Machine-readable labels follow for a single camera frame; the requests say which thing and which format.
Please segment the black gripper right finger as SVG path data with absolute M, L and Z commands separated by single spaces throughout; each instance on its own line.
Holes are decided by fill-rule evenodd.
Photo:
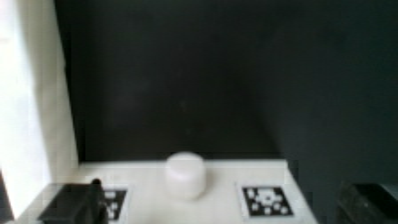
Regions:
M 398 183 L 342 183 L 335 224 L 398 224 Z

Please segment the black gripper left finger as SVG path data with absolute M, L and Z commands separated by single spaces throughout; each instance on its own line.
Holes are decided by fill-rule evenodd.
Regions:
M 108 224 L 101 180 L 88 184 L 67 183 L 40 212 L 42 224 Z

